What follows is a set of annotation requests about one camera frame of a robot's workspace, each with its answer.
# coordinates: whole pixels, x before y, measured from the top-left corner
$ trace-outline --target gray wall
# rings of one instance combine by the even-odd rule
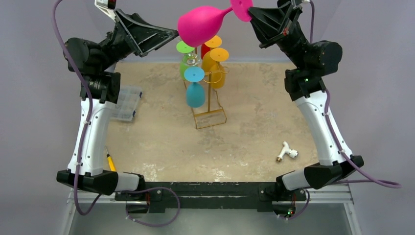
[[[79,81],[66,69],[50,21],[54,0],[0,7],[0,233],[58,234],[69,188],[56,182],[79,125]],[[99,40],[85,4],[65,0],[58,26]]]
[[[92,21],[103,36],[107,31],[113,29],[114,23],[93,5],[93,0],[83,1],[86,3],[87,9],[92,16]],[[315,4],[319,6],[315,24],[315,40],[318,40],[323,35],[340,1],[315,0]],[[253,2],[258,7],[277,6],[276,0],[253,0]],[[182,14],[201,5],[212,5],[225,9],[230,4],[228,0],[119,0],[117,2],[117,7],[125,13],[133,14],[137,12],[150,24],[167,28],[177,28],[177,20]],[[310,9],[309,5],[306,6],[304,13],[300,16],[300,22],[307,37],[310,32]],[[226,15],[218,35],[223,39],[222,47],[230,52],[229,61],[287,61],[287,57],[277,47],[260,49],[258,47],[259,41],[255,37],[251,24],[240,21],[233,12]],[[180,55],[175,47],[177,42],[171,42],[163,49],[154,51],[145,58],[130,56],[127,60],[178,61]]]
[[[403,185],[351,187],[365,235],[414,234],[414,11],[411,0],[343,0],[323,35],[344,50],[325,79],[344,138],[365,171]]]

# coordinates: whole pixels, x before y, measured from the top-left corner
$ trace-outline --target yellow screwdriver handle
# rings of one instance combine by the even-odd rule
[[[108,165],[110,165],[111,171],[116,171],[113,159],[111,158],[111,155],[107,154],[107,160],[108,160]]]

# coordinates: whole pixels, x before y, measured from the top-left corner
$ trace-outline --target screwdriver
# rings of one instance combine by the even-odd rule
[[[108,165],[110,165],[111,171],[116,171],[113,159],[111,158],[111,155],[108,153],[108,149],[106,146],[105,146],[105,151],[107,151],[107,160],[108,160]]]

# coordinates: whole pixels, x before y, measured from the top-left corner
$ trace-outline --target plastic storage box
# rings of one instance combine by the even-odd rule
[[[118,95],[118,102],[115,106],[111,119],[120,121],[133,120],[141,96],[141,87],[121,86]]]

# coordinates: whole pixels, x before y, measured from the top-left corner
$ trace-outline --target black metal frame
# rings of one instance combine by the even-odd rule
[[[279,212],[281,208],[274,201],[305,201],[304,191],[286,191],[277,194],[275,182],[145,182],[145,188],[166,187],[172,189],[180,198],[181,209],[250,209],[257,212]],[[153,190],[146,196],[117,192],[117,201],[150,201],[149,213],[164,213],[165,209],[177,208],[177,200],[166,190]],[[142,206],[128,208],[131,213],[143,213]]]

